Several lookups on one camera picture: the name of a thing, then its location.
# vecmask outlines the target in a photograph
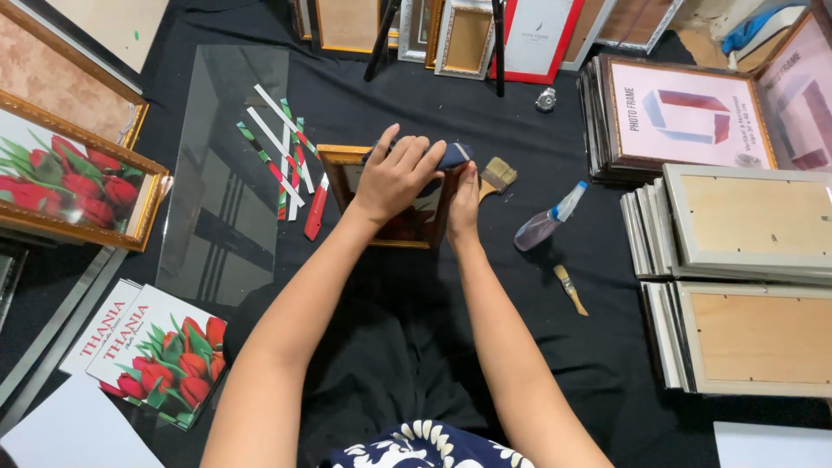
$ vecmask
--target hand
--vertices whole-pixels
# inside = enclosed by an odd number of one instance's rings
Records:
[[[436,170],[447,147],[444,141],[424,154],[430,145],[426,137],[404,137],[385,158],[397,133],[398,123],[384,131],[364,165],[358,191],[347,209],[370,221],[376,229],[413,205],[428,182],[444,177],[442,171]]]
[[[456,251],[465,242],[479,241],[477,213],[479,212],[479,183],[474,161],[462,167],[459,187],[451,199],[448,211],[448,240]]]

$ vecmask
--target blue cloth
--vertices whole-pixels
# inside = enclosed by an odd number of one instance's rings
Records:
[[[741,22],[737,27],[731,30],[722,39],[722,53],[728,56],[731,52],[738,51],[747,46],[751,39],[763,28],[763,26],[773,17],[778,11],[786,7],[793,7],[796,5],[805,5],[806,2],[785,2],[781,5],[775,5],[771,8],[759,11],[757,8],[745,21]]]
[[[371,147],[369,151],[364,154],[364,157],[361,158],[362,164],[367,163],[369,156],[373,154],[373,150],[375,149],[375,146],[378,144],[379,141],[376,140],[376,142],[373,143],[373,147]],[[393,140],[390,143],[390,147],[387,149],[387,155],[384,155],[384,157],[387,157],[390,154],[390,152],[393,151],[393,148],[395,146],[396,140]],[[470,161],[472,156],[473,152],[471,151],[471,147],[469,147],[468,145],[463,145],[462,143],[451,143],[448,145],[448,148],[445,149],[445,154],[442,156],[442,159],[439,161],[439,164],[436,165],[436,168],[439,169],[439,171],[447,171],[448,169],[453,169],[456,166],[463,164],[464,162]],[[427,197],[431,193],[436,192],[436,190],[439,189],[441,186],[442,181],[431,181],[416,197]]]
[[[368,444],[334,451],[319,466],[332,468],[534,468],[507,447],[442,421],[394,426]]]

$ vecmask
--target person's left hand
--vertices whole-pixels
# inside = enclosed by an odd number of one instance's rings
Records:
[[[445,141],[434,144],[422,157],[430,141],[426,137],[404,137],[385,158],[398,133],[397,123],[379,139],[364,165],[355,198],[347,208],[373,223],[376,229],[411,206],[428,182],[444,177],[436,166],[445,154]]]

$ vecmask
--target metal strip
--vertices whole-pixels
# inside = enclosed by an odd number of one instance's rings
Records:
[[[106,249],[112,251],[112,247],[105,247],[102,251]],[[69,346],[75,341],[75,336],[84,326],[84,323],[92,313],[98,300],[101,299],[104,291],[110,286],[112,278],[116,275],[125,257],[127,257],[127,251],[124,249],[118,249],[115,253],[111,253],[106,265],[101,269],[101,274],[92,283],[92,287],[90,287],[89,292],[84,296],[84,300],[78,306],[75,313],[72,314],[72,318],[69,319],[67,326],[64,327],[61,335],[55,340],[55,344],[49,349],[49,352],[43,358],[41,365],[35,370],[32,378],[23,387],[23,391],[15,400],[8,413],[6,413],[6,416],[0,421],[0,437],[5,436],[23,418],[23,415],[32,404],[35,396],[43,388],[43,384],[46,383],[49,376],[55,371],[58,362],[60,362],[64,353],[67,352]]]
[[[88,266],[87,270],[84,271],[84,274],[81,275],[81,279],[75,283],[75,286],[72,287],[72,290],[69,291],[67,297],[57,308],[55,315],[49,319],[49,322],[43,327],[41,333],[37,336],[37,338],[35,338],[35,341],[32,342],[29,349],[26,350],[26,354],[24,354],[20,361],[14,366],[14,369],[12,369],[6,377],[6,380],[0,384],[0,406],[3,406],[8,397],[12,394],[12,392],[14,392],[14,389],[20,385],[20,382],[32,369],[32,366],[35,364],[35,361],[37,361],[37,358],[40,357],[43,351],[47,349],[47,346],[49,346],[52,338],[55,337],[58,330],[61,329],[63,322],[67,321],[67,318],[70,314],[72,314],[72,311],[75,310],[75,306],[84,296],[84,293],[87,292],[87,289],[89,289],[93,280],[98,277],[98,274],[101,272],[102,268],[104,268],[107,261],[110,260],[110,257],[115,250],[116,249],[113,247],[103,247],[101,251],[98,252],[98,255],[96,255],[96,257],[92,260],[90,266]]]

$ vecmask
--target red frame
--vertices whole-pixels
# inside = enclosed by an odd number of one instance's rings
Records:
[[[512,22],[514,20],[514,13],[518,9],[518,1],[519,0],[506,0],[506,28],[503,38],[504,47],[506,44],[508,44],[508,38],[511,36]],[[572,38],[572,33],[575,32],[575,24],[577,23],[578,17],[581,16],[583,2],[584,0],[574,0],[572,2],[572,7],[569,9],[569,15],[567,16],[567,22],[563,25],[563,32],[561,32],[561,38],[560,41],[558,41],[557,43],[557,49],[555,49],[555,55],[552,58],[552,65],[549,66],[549,73],[545,75],[535,75],[532,73],[506,71],[507,82],[526,82],[547,85],[551,85],[555,82],[557,70],[561,66],[561,62],[563,62],[563,56],[566,55],[567,48],[569,47],[569,39]],[[491,70],[488,71],[488,77],[493,80],[497,79],[497,67],[494,65],[494,60],[491,61]]]

